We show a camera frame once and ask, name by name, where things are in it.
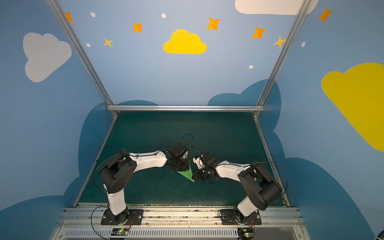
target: wire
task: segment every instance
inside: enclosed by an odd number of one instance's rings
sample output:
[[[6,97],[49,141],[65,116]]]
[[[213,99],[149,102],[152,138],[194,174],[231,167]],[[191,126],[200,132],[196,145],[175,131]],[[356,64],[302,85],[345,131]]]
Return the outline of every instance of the wire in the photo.
[[[108,161],[109,159],[111,159],[111,158],[113,158],[113,157],[116,157],[116,156],[118,156],[118,155],[124,155],[124,154],[125,154],[125,153],[119,153],[119,154],[116,154],[116,155],[114,155],[114,156],[112,156],[112,157],[109,157],[107,160],[105,160],[104,162],[102,162],[102,163],[96,168],[95,174],[93,175],[93,179],[92,179],[93,185],[94,185],[95,187],[100,188],[100,189],[103,189],[102,187],[96,186],[96,184],[95,184],[95,175],[96,175],[97,170],[99,169],[99,167],[102,166],[102,165],[103,165],[106,161]]]
[[[205,167],[206,171],[214,171],[212,168],[209,168],[208,161],[205,159],[205,157],[203,156],[201,151],[198,148],[196,148],[195,146],[191,146],[191,148],[195,149],[200,154],[200,161],[203,163],[203,165],[204,165],[203,167]],[[215,176],[215,181],[214,182],[209,182],[210,177],[208,177],[206,179],[203,179],[203,178],[202,179],[198,179],[197,178],[197,174],[196,174],[196,168],[195,168],[195,176],[196,176],[196,180],[206,180],[209,184],[214,184],[215,182],[217,182],[217,176]]]
[[[91,226],[92,226],[93,231],[94,231],[99,237],[101,237],[102,239],[108,240],[108,239],[102,237],[100,234],[98,234],[98,233],[96,232],[96,230],[93,228],[93,223],[92,223],[93,212],[94,212],[96,209],[98,209],[99,207],[103,207],[103,206],[98,206],[98,207],[95,208],[95,209],[92,211],[92,213],[91,213]]]
[[[147,157],[147,156],[156,156],[159,152],[160,152],[160,150],[158,150],[156,153],[147,154],[147,155],[140,155],[140,154],[130,155],[130,154],[128,154],[128,156],[130,156],[130,157],[136,157],[136,158],[138,158],[138,157]]]
[[[223,210],[225,210],[225,209],[220,209],[219,211],[217,211],[217,215],[219,216],[219,218],[220,218],[221,221],[226,222],[226,223],[230,223],[230,224],[232,224],[232,225],[236,225],[236,224],[238,224],[238,223],[240,223],[240,224],[245,224],[245,225],[247,225],[249,228],[252,229],[253,237],[252,237],[251,239],[253,239],[253,238],[255,237],[255,231],[253,230],[253,228],[252,228],[250,225],[248,225],[247,223],[245,223],[245,221],[246,221],[248,218],[245,218],[244,220],[242,220],[242,221],[240,221],[240,222],[238,222],[237,219],[235,218],[235,219],[236,219],[236,222],[235,222],[235,223],[233,223],[233,222],[228,222],[228,221],[225,221],[225,220],[224,220],[224,217],[222,216],[222,212],[223,212]]]
[[[130,157],[136,157],[136,158],[138,158],[138,157],[147,157],[147,156],[156,156],[159,152],[160,152],[160,150],[158,150],[156,153],[147,154],[147,155],[140,155],[140,154],[130,155],[130,154],[126,154],[126,153],[119,153],[119,154],[116,154],[116,155],[114,155],[114,156],[112,156],[112,157],[109,157],[107,160],[105,160],[104,162],[102,162],[102,163],[96,168],[95,174],[93,175],[93,179],[92,179],[93,185],[94,185],[95,187],[97,187],[97,188],[104,189],[104,188],[102,188],[102,187],[96,186],[96,184],[95,184],[95,175],[96,175],[96,173],[97,173],[97,170],[100,168],[100,166],[102,166],[102,165],[103,165],[106,161],[108,161],[109,159],[111,159],[111,158],[113,158],[113,157],[116,157],[116,156],[118,156],[118,155],[122,155],[122,156],[123,156],[123,155],[128,155],[128,156],[130,156]]]
[[[128,216],[128,217],[131,219],[131,225],[129,226],[127,233],[129,233],[133,224],[133,218],[131,216]]]
[[[192,135],[192,133],[187,133],[186,135],[191,135],[192,138],[191,138],[191,140],[190,140],[189,142],[187,142],[186,144],[184,144],[184,146],[187,145],[187,144],[189,144],[189,143],[192,142],[192,140],[193,140],[193,135]]]
[[[287,190],[287,188],[288,188],[288,180],[287,180],[287,177],[285,176],[285,173],[284,173],[284,171],[281,169],[281,167],[277,164],[277,163],[275,163],[275,162],[272,162],[272,161],[268,161],[268,162],[254,162],[254,163],[252,163],[251,164],[251,166],[253,166],[254,164],[257,164],[257,163],[273,163],[273,164],[275,164],[276,166],[278,166],[279,168],[280,168],[280,171],[283,173],[283,175],[284,175],[284,178],[285,178],[285,188],[284,188],[284,186],[283,186],[283,192],[281,193],[281,195],[280,196],[278,196],[277,198],[275,198],[273,201],[275,201],[276,199],[278,199],[279,197],[281,197],[282,195],[284,195],[284,193],[286,193],[286,190]]]

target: blue wall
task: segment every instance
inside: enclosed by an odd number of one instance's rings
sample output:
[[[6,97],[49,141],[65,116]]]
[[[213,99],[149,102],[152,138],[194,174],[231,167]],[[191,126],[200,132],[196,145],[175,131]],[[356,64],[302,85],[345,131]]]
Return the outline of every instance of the blue wall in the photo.
[[[142,100],[159,105],[212,105],[218,102],[212,99],[216,95],[240,94],[269,77],[281,50],[274,43],[279,36],[285,39],[295,18],[240,13],[233,0],[60,3],[65,12],[71,12],[70,24],[115,104]],[[210,17],[221,19],[217,31],[207,30]],[[133,32],[132,22],[142,23],[142,32]],[[256,27],[266,28],[261,39],[252,38]],[[166,53],[163,44],[180,28],[196,33],[207,50]],[[112,40],[112,48],[104,45],[104,38]]]
[[[0,227],[2,239],[28,219],[30,239],[48,239],[71,206],[113,116],[72,48],[41,82],[25,72],[23,38],[50,33],[69,43],[44,0],[0,3]]]
[[[325,7],[333,12],[323,22]],[[259,115],[272,157],[287,174],[288,198],[312,240],[372,239],[384,229],[384,152],[354,129],[321,87],[329,72],[384,64],[383,7],[378,0],[320,0]]]

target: vent grille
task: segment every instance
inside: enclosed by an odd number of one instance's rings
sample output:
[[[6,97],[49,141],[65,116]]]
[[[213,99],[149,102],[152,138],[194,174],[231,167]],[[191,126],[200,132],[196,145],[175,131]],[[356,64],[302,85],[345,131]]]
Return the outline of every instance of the vent grille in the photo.
[[[105,238],[111,236],[111,230],[97,230]],[[92,228],[69,228],[66,239],[90,238],[97,236]],[[127,238],[232,238],[238,237],[237,228],[133,228]]]
[[[133,229],[129,232],[128,237],[237,237],[237,231],[233,229]]]
[[[108,230],[96,230],[96,232],[103,236],[103,237],[109,237],[111,234],[111,231]],[[90,236],[97,236],[97,234],[93,231],[93,229],[79,229],[79,230],[71,230],[68,229],[67,232],[65,233],[65,237],[67,238],[79,238],[79,237],[90,237]]]

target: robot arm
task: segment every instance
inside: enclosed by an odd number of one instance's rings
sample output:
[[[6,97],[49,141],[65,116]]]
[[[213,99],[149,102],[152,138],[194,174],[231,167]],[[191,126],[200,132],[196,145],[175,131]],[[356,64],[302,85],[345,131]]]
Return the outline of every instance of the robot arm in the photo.
[[[236,164],[217,161],[208,151],[195,156],[198,170],[193,179],[203,180],[213,176],[241,182],[247,196],[235,207],[238,219],[245,219],[258,209],[265,210],[282,193],[281,185],[261,164]]]
[[[129,212],[124,198],[124,188],[133,173],[152,167],[170,166],[174,171],[187,171],[189,161],[186,147],[177,143],[169,150],[161,149],[149,153],[126,153],[108,160],[99,171],[101,181],[107,191],[109,207],[104,213],[108,216],[105,225],[125,224]]]

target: metal rail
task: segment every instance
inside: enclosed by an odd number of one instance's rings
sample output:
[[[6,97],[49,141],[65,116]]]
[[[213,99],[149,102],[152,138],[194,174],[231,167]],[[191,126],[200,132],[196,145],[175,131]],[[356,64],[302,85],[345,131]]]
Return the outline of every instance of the metal rail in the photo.
[[[100,94],[104,98],[104,101],[108,105],[113,105],[112,99],[109,96],[107,89],[104,87],[99,75],[96,72],[96,69],[91,63],[91,60],[88,58],[79,38],[77,37],[74,29],[72,28],[71,24],[68,22],[64,10],[61,7],[58,0],[46,0],[49,7],[52,9],[54,15],[56,16],[57,20],[59,21],[61,27],[63,28],[65,34],[69,38],[70,42],[72,43],[73,48],[76,50],[77,54],[79,55],[80,60],[83,62],[85,68],[87,69],[89,75],[91,76],[93,82],[95,83],[96,87],[100,91]],[[117,112],[113,111],[113,115],[116,117]]]
[[[279,56],[277,57],[277,60],[276,60],[276,63],[272,69],[271,75],[269,76],[268,81],[266,82],[264,89],[260,95],[260,98],[257,102],[258,106],[264,105],[264,102],[265,102],[269,92],[271,91],[271,88],[272,88],[272,86],[273,86],[273,84],[274,84],[274,82],[275,82],[275,80],[276,80],[276,78],[277,78],[277,76],[281,70],[281,67],[283,66],[284,61],[288,56],[288,53],[289,53],[289,51],[293,45],[293,42],[295,41],[296,36],[299,33],[301,26],[303,25],[305,17],[307,16],[307,10],[308,10],[310,3],[311,3],[311,0],[303,0],[302,4],[300,6],[299,12],[297,13],[296,18],[293,21],[293,24],[291,26],[291,29],[288,32],[286,41],[285,41],[285,43],[284,43],[284,45],[280,51]],[[259,112],[257,112],[257,111],[255,111],[253,113],[253,115],[256,117],[258,114],[259,114]]]
[[[109,137],[109,135],[110,135],[111,132],[112,132],[113,126],[115,125],[116,119],[117,119],[117,117],[114,117],[113,120],[112,120],[112,123],[111,123],[111,126],[109,127],[108,133],[107,133],[107,135],[106,135],[105,138],[104,138],[103,144],[101,145],[101,148],[100,148],[100,150],[99,150],[99,152],[98,152],[98,154],[97,154],[97,156],[96,156],[95,161],[94,161],[93,164],[92,164],[91,170],[89,171],[89,173],[88,173],[88,175],[87,175],[87,178],[85,179],[85,181],[84,181],[84,183],[83,183],[83,186],[81,187],[81,190],[80,190],[80,192],[79,192],[79,194],[78,194],[78,196],[77,196],[77,198],[76,198],[76,201],[75,201],[74,204],[73,204],[73,207],[76,207],[77,204],[78,204],[79,201],[80,201],[80,197],[81,197],[81,195],[83,194],[84,189],[85,189],[85,187],[87,186],[89,179],[91,178],[91,175],[92,175],[93,170],[94,170],[94,168],[95,168],[95,166],[96,166],[96,163],[97,163],[97,161],[99,160],[99,157],[100,157],[101,153],[103,152],[104,146],[105,146],[105,144],[107,143],[108,137]]]
[[[264,151],[265,151],[266,157],[267,157],[268,161],[270,162],[269,164],[271,165],[273,176],[276,178],[276,180],[281,185],[281,187],[284,188],[283,183],[281,182],[281,178],[279,176],[279,173],[278,173],[278,171],[276,169],[276,166],[274,164],[274,161],[272,159],[271,152],[269,151],[268,145],[267,145],[266,140],[264,138],[264,134],[263,134],[262,128],[260,127],[259,121],[257,120],[257,118],[254,118],[254,119],[255,119],[255,124],[256,124],[257,131],[259,132],[260,139],[261,139],[261,141],[263,143],[263,147],[264,147]],[[290,205],[290,203],[288,201],[288,197],[287,197],[286,193],[284,193],[282,195],[282,197],[283,197],[283,201],[284,201],[285,206],[286,207],[290,207],[291,205]]]
[[[100,239],[90,225],[90,217],[92,211],[101,205],[103,207],[96,209],[92,215],[94,229],[100,235],[108,238],[113,228],[129,227],[100,225],[103,212],[107,208],[105,203],[79,203],[75,208],[64,209],[51,239]],[[184,237],[200,237],[200,239],[202,237],[204,239],[232,237],[233,239],[233,235],[237,233],[237,228],[245,226],[222,225],[218,211],[220,209],[233,209],[233,206],[128,204],[127,207],[128,209],[143,209],[144,213],[141,225],[132,226],[132,233],[126,239],[146,239],[148,236],[159,239],[167,237],[173,237],[173,239]],[[296,239],[310,240],[298,208],[268,207],[265,211],[260,211],[260,217],[262,224],[255,226],[256,232],[266,228],[276,228],[276,231],[281,228],[285,230],[291,228]],[[182,231],[183,233],[176,234],[177,236],[170,234],[170,232],[175,231],[179,233]]]
[[[263,106],[158,106],[158,105],[108,105],[110,111],[263,111]]]

